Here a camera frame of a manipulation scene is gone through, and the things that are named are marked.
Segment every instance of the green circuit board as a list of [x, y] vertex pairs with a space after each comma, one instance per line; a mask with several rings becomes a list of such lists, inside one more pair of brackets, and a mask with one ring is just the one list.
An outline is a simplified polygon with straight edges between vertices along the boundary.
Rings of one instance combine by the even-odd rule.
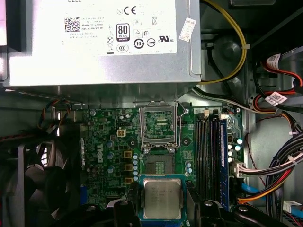
[[[86, 202], [104, 209], [111, 200], [125, 198], [127, 188], [136, 180], [137, 174], [183, 174], [195, 183], [194, 124], [195, 117], [205, 108], [187, 109], [188, 113], [181, 119], [181, 138], [177, 137], [180, 148], [174, 154], [159, 148], [147, 155], [141, 151], [138, 108], [85, 110], [87, 126], [81, 156], [82, 169], [87, 173], [83, 184], [87, 189]], [[177, 113], [180, 116], [183, 109], [178, 108]], [[162, 139], [173, 135], [172, 112], [147, 112], [144, 117], [147, 138]], [[229, 135], [242, 136], [241, 114], [235, 112], [228, 123]], [[242, 154], [233, 155], [241, 160]]]

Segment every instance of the ram slot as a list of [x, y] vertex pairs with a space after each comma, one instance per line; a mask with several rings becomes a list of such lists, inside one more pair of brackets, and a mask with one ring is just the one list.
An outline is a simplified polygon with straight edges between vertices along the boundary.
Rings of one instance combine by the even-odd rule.
[[220, 122], [198, 119], [195, 127], [196, 187], [201, 199], [220, 200]]

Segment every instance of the ce mark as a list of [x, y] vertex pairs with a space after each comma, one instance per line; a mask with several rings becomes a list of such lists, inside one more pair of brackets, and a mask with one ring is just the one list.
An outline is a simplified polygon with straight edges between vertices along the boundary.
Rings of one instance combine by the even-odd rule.
[[[126, 7], [124, 8], [124, 13], [125, 13], [126, 15], [129, 15], [129, 13], [130, 13], [130, 11], [128, 11], [128, 8], [129, 8], [129, 6], [126, 6]], [[132, 7], [131, 13], [132, 13], [132, 14], [135, 14], [135, 15], [137, 14], [137, 13], [136, 13], [136, 6], [133, 6], [133, 7]]]

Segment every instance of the yellow cable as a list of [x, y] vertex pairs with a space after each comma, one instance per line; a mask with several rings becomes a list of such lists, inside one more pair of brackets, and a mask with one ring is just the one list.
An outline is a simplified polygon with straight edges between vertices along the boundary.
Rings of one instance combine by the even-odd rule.
[[249, 202], [249, 201], [252, 201], [252, 200], [259, 199], [259, 198], [261, 198], [261, 197], [263, 197], [263, 196], [265, 196], [265, 195], [267, 195], [267, 194], [269, 194], [269, 193], [275, 191], [275, 190], [278, 189], [279, 187], [281, 187], [281, 185], [284, 184], [285, 180], [283, 180], [283, 181], [282, 181], [280, 184], [278, 184], [276, 187], [270, 189], [269, 191], [267, 191], [267, 192], [265, 192], [265, 193], [263, 193], [263, 194], [261, 194], [261, 195], [258, 195], [258, 196], [253, 197], [253, 198], [247, 198], [247, 199], [246, 199], [246, 198], [238, 198], [238, 200], [240, 200], [240, 202]]
[[222, 82], [222, 81], [225, 81], [225, 80], [229, 79], [230, 77], [233, 77], [237, 72], [240, 71], [240, 69], [244, 65], [245, 60], [246, 60], [247, 50], [246, 50], [245, 37], [244, 37], [241, 29], [240, 29], [239, 25], [233, 20], [233, 18], [228, 14], [228, 12], [226, 12], [220, 5], [212, 2], [211, 0], [202, 0], [202, 1], [205, 1], [208, 4], [212, 5], [214, 8], [216, 8], [225, 17], [225, 19], [231, 24], [233, 29], [236, 31], [237, 35], [240, 38], [241, 45], [242, 45], [242, 55], [241, 55], [240, 61], [239, 61], [238, 65], [236, 66], [236, 68], [228, 76], [226, 76], [224, 78], [221, 78], [221, 79], [218, 79], [218, 80], [212, 80], [212, 81], [204, 81], [204, 82], [199, 83], [201, 85], [205, 85], [205, 84], [219, 83], [219, 82]]

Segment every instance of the blue ram stick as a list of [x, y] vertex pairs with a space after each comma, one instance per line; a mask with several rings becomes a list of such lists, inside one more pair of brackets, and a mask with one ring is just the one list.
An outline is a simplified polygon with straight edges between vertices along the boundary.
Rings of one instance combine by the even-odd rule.
[[220, 203], [224, 209], [229, 211], [229, 168], [227, 149], [227, 121], [220, 121]]

